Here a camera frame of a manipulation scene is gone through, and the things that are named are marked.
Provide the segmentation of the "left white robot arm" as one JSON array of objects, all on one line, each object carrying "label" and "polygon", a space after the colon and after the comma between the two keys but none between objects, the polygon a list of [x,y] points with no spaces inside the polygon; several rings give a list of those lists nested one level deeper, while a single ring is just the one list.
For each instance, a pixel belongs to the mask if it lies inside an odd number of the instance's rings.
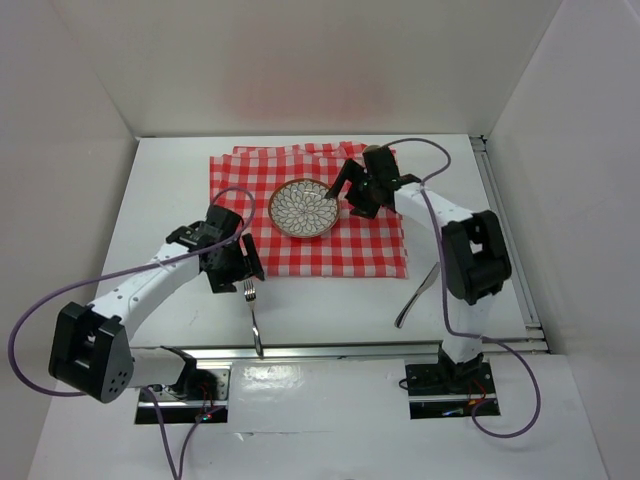
[{"label": "left white robot arm", "polygon": [[215,294],[265,278],[252,235],[240,232],[244,224],[240,215],[211,205],[204,220],[169,234],[144,271],[88,305],[67,304],[56,322],[50,375],[102,403],[128,388],[155,385],[176,399],[214,395],[215,376],[199,369],[193,356],[170,346],[133,348],[130,341],[165,300],[200,274]]}]

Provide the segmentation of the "right aluminium rail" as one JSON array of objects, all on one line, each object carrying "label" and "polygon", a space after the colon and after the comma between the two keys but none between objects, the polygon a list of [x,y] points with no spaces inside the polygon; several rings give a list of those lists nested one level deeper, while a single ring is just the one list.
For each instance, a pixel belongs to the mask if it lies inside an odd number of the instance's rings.
[{"label": "right aluminium rail", "polygon": [[521,347],[521,352],[529,354],[549,354],[551,350],[549,348],[543,326],[539,320],[531,289],[523,270],[523,265],[514,242],[513,233],[509,225],[506,210],[490,163],[487,139],[484,136],[470,136],[469,141],[488,203],[499,218],[512,265],[511,282],[513,284],[518,308],[522,314],[523,324],[526,330],[526,339],[517,340],[517,343],[529,343],[528,347]]}]

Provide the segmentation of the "floral patterned ceramic bowl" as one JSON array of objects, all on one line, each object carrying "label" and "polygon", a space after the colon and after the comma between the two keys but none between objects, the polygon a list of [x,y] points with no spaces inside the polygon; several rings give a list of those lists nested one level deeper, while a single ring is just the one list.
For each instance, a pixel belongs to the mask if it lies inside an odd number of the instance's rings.
[{"label": "floral patterned ceramic bowl", "polygon": [[271,195],[267,212],[274,227],[293,238],[310,239],[330,231],[340,217],[338,199],[326,199],[329,186],[302,178],[283,183]]}]

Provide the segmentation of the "silver butter knife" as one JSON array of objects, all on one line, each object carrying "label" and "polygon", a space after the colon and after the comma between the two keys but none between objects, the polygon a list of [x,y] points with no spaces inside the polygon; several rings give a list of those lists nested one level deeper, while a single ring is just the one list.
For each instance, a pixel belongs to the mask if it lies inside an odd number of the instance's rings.
[{"label": "silver butter knife", "polygon": [[408,302],[404,305],[404,307],[401,309],[401,311],[397,315],[394,321],[395,328],[401,329],[403,327],[411,309],[413,308],[417,300],[420,298],[420,296],[423,293],[425,293],[435,283],[435,281],[439,276],[439,273],[440,273],[440,264],[435,263],[434,266],[431,268],[429,274],[424,278],[422,283],[418,286],[418,288],[415,290],[415,292],[410,297]]}]

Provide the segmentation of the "front aluminium rail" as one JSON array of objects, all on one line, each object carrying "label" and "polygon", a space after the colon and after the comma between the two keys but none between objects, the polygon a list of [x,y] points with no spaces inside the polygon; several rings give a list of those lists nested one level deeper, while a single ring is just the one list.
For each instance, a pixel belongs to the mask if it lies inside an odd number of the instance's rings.
[{"label": "front aluminium rail", "polygon": [[[263,360],[318,360],[416,357],[436,355],[439,342],[361,343],[305,346],[266,346]],[[187,354],[199,360],[240,361],[260,360],[253,348],[186,348]]]}]

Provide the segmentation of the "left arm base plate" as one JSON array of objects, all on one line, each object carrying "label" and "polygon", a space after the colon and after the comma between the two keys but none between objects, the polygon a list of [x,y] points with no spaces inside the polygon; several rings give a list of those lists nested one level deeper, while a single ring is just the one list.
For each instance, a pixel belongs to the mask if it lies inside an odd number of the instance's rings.
[{"label": "left arm base plate", "polygon": [[211,364],[207,371],[209,375],[188,393],[177,393],[160,384],[150,387],[165,424],[194,424],[202,416],[204,424],[225,424],[228,421],[231,366]]}]

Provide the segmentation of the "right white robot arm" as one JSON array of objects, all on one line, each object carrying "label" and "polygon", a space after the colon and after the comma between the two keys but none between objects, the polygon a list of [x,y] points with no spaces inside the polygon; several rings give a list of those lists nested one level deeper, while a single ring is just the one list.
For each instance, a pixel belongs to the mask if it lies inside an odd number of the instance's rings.
[{"label": "right white robot arm", "polygon": [[457,392],[481,368],[489,314],[512,266],[497,215],[461,207],[429,190],[425,178],[402,174],[395,144],[367,147],[362,165],[347,159],[325,197],[336,198],[349,183],[345,198],[353,215],[373,219],[384,207],[434,233],[446,330],[436,383]]}]

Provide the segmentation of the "red white checkered cloth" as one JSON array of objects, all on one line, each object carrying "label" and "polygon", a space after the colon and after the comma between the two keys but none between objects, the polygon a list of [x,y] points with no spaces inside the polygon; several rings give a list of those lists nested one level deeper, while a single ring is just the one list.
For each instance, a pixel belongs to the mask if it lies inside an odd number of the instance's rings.
[{"label": "red white checkered cloth", "polygon": [[380,210],[373,220],[350,214],[345,198],[332,206],[324,194],[346,160],[363,161],[363,143],[237,146],[209,161],[216,204],[249,219],[267,273],[275,276],[408,276],[399,215]]}]

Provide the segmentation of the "aluminium rail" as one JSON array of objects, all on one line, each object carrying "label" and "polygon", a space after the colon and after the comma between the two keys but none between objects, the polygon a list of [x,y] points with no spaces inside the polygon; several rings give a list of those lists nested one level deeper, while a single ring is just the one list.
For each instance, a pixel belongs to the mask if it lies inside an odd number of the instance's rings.
[{"label": "aluminium rail", "polygon": [[484,136],[470,136],[469,141],[488,203],[499,218],[512,265],[511,282],[513,284],[518,308],[522,314],[523,324],[526,330],[526,339],[517,340],[517,343],[529,343],[528,347],[521,347],[521,352],[529,354],[549,354],[551,350],[549,348],[543,326],[539,320],[531,289],[523,270],[523,265],[514,242],[513,233],[509,225],[506,210],[490,163],[487,139]]},{"label": "aluminium rail", "polygon": [[[416,357],[436,355],[439,342],[361,343],[305,346],[266,346],[263,360],[318,360]],[[199,360],[240,361],[260,360],[253,348],[186,348],[187,354]]]}]

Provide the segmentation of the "silver fork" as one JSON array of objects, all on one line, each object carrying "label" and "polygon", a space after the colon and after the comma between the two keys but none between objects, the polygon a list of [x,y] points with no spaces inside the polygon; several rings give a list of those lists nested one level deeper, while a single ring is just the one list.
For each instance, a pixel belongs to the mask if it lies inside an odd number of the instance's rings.
[{"label": "silver fork", "polygon": [[261,335],[260,335],[259,327],[258,327],[256,316],[255,316],[255,305],[256,305],[257,295],[256,295],[256,288],[253,284],[253,281],[250,279],[245,280],[243,283],[243,289],[244,289],[244,298],[249,307],[250,314],[251,314],[254,348],[257,356],[259,358],[263,358],[264,347],[262,344]]}]

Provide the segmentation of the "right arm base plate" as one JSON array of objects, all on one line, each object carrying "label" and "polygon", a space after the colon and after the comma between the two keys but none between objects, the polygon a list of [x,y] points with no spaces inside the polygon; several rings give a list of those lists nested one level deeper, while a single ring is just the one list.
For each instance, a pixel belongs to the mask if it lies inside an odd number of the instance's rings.
[{"label": "right arm base plate", "polygon": [[408,395],[412,420],[470,417],[477,405],[477,416],[501,415],[488,362],[470,377],[449,384],[436,364],[407,364],[398,386]]}]

